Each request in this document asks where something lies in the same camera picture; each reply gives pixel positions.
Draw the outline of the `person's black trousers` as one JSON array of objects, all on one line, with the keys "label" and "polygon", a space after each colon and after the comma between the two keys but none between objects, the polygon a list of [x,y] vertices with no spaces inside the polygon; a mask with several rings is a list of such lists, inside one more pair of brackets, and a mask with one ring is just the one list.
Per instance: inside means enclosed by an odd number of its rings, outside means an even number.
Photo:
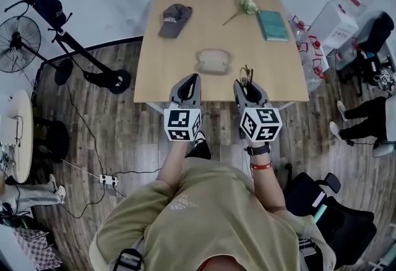
[{"label": "person's black trousers", "polygon": [[185,158],[202,158],[205,160],[210,160],[212,154],[210,152],[208,143],[206,141],[199,142],[186,156]]}]

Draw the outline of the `black office chair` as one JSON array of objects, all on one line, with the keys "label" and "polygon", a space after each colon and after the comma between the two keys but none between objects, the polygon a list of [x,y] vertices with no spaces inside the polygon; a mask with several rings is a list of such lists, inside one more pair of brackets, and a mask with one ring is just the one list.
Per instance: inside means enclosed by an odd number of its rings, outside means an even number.
[{"label": "black office chair", "polygon": [[374,214],[355,210],[328,196],[322,186],[334,193],[341,188],[339,179],[328,173],[324,179],[314,180],[307,173],[292,175],[292,165],[287,164],[288,179],[283,190],[286,208],[292,214],[312,216],[326,243],[336,256],[335,269],[357,263],[376,235]]},{"label": "black office chair", "polygon": [[363,95],[363,84],[389,93],[396,87],[396,63],[391,56],[380,59],[380,50],[394,29],[395,24],[390,15],[381,12],[366,23],[361,38],[352,44],[356,55],[351,63],[339,70],[338,77],[343,84],[356,77],[358,97]]}]

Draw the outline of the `black coat rack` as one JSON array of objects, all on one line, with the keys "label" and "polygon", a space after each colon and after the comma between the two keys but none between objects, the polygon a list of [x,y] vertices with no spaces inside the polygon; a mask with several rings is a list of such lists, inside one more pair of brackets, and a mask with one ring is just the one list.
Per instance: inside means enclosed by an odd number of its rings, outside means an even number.
[{"label": "black coat rack", "polygon": [[[5,12],[12,9],[13,7],[24,3],[27,7],[32,7],[37,13],[37,0],[18,0],[15,4],[5,8]],[[72,14],[66,15],[66,23],[71,18]],[[63,49],[65,54],[72,60],[73,65],[75,64],[74,58],[71,53],[68,52],[67,47],[70,47],[73,51],[82,55],[88,59],[95,67],[101,70],[100,73],[87,72],[82,70],[83,77],[86,81],[90,82],[101,88],[107,88],[113,94],[121,94],[130,86],[131,75],[124,69],[113,70],[94,58],[82,45],[80,45],[67,31],[62,27],[59,29],[53,28],[49,23],[49,31],[54,31],[55,36],[53,41],[57,42],[58,45]]]}]

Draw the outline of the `black baseball cap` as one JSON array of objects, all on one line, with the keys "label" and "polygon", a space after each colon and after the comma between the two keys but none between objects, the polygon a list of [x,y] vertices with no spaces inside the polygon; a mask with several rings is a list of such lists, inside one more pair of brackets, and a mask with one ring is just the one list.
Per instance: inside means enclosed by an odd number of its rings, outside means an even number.
[{"label": "black baseball cap", "polygon": [[62,3],[59,0],[37,0],[38,13],[55,29],[66,23]]}]

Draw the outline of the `clear-framed eyeglasses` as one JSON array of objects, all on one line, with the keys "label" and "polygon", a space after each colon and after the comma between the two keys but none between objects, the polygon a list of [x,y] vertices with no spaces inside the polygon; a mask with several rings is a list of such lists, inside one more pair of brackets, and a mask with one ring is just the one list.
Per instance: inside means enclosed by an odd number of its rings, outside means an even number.
[{"label": "clear-framed eyeglasses", "polygon": [[253,80],[253,69],[248,68],[247,65],[242,67],[239,71],[239,82],[242,87],[246,87],[248,84],[252,83]]}]

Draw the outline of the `pale artificial flower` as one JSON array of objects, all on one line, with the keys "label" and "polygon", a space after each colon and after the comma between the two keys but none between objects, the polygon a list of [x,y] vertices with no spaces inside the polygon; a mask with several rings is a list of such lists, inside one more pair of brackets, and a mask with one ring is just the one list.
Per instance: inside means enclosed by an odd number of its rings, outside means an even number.
[{"label": "pale artificial flower", "polygon": [[237,11],[228,19],[226,20],[222,25],[226,25],[228,22],[233,20],[235,17],[241,14],[246,14],[246,15],[254,15],[258,13],[259,8],[257,4],[253,0],[238,0],[238,8]]}]

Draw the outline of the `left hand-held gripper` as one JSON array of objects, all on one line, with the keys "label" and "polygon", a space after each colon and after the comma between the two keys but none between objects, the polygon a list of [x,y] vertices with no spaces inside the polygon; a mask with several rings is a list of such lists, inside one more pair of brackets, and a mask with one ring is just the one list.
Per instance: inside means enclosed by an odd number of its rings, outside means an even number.
[{"label": "left hand-held gripper", "polygon": [[170,141],[192,142],[202,124],[199,74],[182,78],[171,89],[169,107],[164,109],[164,130]]}]

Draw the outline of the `white water dispenser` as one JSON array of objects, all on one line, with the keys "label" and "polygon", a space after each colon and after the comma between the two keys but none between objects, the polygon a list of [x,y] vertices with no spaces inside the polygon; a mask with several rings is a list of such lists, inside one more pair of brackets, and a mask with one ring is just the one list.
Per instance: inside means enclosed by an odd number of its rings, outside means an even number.
[{"label": "white water dispenser", "polygon": [[326,53],[338,49],[358,31],[356,20],[339,5],[327,2],[308,30],[316,37]]}]

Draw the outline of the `black pedestal fan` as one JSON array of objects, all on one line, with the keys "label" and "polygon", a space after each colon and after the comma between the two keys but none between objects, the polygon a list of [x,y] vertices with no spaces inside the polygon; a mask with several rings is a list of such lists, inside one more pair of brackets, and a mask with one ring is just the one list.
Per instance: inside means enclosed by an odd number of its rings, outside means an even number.
[{"label": "black pedestal fan", "polygon": [[38,58],[55,69],[57,85],[65,84],[72,74],[72,60],[65,59],[55,65],[39,53],[40,46],[41,32],[36,22],[26,16],[7,19],[0,24],[0,71],[20,72]]}]

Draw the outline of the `round beige side table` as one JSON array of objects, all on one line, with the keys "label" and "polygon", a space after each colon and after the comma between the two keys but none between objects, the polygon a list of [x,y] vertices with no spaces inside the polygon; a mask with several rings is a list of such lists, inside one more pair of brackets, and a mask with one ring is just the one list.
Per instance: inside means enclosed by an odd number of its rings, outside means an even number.
[{"label": "round beige side table", "polygon": [[19,90],[0,114],[0,170],[26,182],[32,164],[33,110],[30,97]]}]

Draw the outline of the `person's right forearm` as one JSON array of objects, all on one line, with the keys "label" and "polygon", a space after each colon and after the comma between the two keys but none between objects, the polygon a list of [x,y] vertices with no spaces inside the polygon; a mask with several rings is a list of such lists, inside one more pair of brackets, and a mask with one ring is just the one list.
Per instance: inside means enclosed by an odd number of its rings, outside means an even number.
[{"label": "person's right forearm", "polygon": [[274,173],[269,153],[250,157],[254,192],[266,211],[286,210],[283,191]]}]

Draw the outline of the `white power strip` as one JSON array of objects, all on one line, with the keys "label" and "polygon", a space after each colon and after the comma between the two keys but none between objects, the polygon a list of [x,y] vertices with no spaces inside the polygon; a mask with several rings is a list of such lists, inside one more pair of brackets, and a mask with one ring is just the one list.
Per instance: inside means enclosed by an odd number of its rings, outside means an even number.
[{"label": "white power strip", "polygon": [[99,175],[99,180],[101,184],[113,187],[116,187],[119,183],[118,178],[114,175],[101,174]]}]

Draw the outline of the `person's left forearm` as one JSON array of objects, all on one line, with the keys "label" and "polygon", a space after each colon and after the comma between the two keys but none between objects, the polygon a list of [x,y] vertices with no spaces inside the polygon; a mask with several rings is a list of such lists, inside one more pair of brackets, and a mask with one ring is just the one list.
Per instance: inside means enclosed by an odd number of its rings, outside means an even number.
[{"label": "person's left forearm", "polygon": [[157,180],[167,183],[172,190],[177,189],[179,186],[183,173],[184,159],[188,148],[189,142],[172,142],[163,166],[157,176]]}]

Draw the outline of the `beige pouch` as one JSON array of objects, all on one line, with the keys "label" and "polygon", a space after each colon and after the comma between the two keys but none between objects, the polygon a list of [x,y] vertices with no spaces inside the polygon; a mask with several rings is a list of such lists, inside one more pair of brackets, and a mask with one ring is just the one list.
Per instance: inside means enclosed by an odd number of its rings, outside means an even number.
[{"label": "beige pouch", "polygon": [[231,72],[231,54],[222,49],[206,48],[196,53],[195,71],[208,75],[227,75]]}]

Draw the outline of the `person's beige t-shirt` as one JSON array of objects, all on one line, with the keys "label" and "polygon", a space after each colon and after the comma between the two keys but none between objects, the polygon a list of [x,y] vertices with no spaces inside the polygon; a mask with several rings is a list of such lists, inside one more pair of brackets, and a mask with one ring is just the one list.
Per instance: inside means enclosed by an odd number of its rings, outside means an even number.
[{"label": "person's beige t-shirt", "polygon": [[125,249],[142,254],[144,271],[198,271],[228,256],[245,271],[302,271],[301,247],[312,246],[312,271],[334,271],[336,256],[312,216],[267,211],[252,180],[215,160],[187,158],[179,186],[152,181],[121,201],[89,249],[94,271],[111,271]]}]

